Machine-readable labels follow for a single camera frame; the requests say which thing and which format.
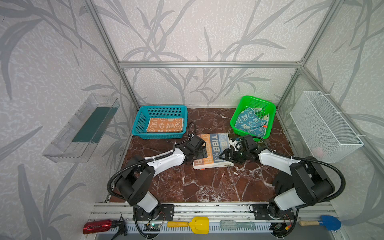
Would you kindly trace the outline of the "orange beige lettered towel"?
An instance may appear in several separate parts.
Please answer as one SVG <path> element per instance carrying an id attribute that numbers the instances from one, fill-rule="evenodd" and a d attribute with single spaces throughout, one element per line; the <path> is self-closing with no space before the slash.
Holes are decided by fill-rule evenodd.
<path id="1" fill-rule="evenodd" d="M 206 142 L 207 153 L 200 159 L 194 160 L 193 168 L 195 170 L 204 170 L 209 168 L 232 167 L 234 164 L 219 158 L 224 150 L 230 148 L 229 136 L 227 133 L 202 134 L 199 135 Z"/>

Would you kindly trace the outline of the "orange bunny towel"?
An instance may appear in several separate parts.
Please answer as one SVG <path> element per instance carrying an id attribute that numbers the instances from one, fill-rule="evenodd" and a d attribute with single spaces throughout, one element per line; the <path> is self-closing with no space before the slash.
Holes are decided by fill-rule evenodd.
<path id="1" fill-rule="evenodd" d="M 148 133 L 179 133 L 183 131 L 184 119 L 151 118 L 147 127 Z"/>

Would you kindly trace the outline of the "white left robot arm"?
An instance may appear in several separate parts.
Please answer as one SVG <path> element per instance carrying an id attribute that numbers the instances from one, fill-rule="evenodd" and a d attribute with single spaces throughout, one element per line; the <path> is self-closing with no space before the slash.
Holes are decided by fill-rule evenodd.
<path id="1" fill-rule="evenodd" d="M 153 178 L 171 168 L 191 164 L 202 158 L 206 151 L 206 141 L 197 135 L 196 124 L 188 123 L 187 130 L 190 126 L 194 127 L 193 132 L 188 133 L 186 140 L 175 143 L 170 151 L 147 158 L 134 156 L 129 160 L 124 169 L 108 180 L 108 193 L 126 201 L 148 220 L 159 217 L 162 204 L 149 192 Z"/>

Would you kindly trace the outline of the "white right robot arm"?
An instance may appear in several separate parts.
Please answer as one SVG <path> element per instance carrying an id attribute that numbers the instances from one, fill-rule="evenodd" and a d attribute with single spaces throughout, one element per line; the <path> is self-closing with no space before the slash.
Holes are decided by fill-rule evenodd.
<path id="1" fill-rule="evenodd" d="M 279 170 L 273 181 L 276 195 L 267 205 L 267 214 L 275 220 L 285 216 L 286 211 L 333 200 L 346 188 L 345 176 L 333 165 L 314 157 L 278 153 L 260 137 L 245 135 L 231 139 L 229 148 L 219 158 L 237 164 L 258 160 Z"/>

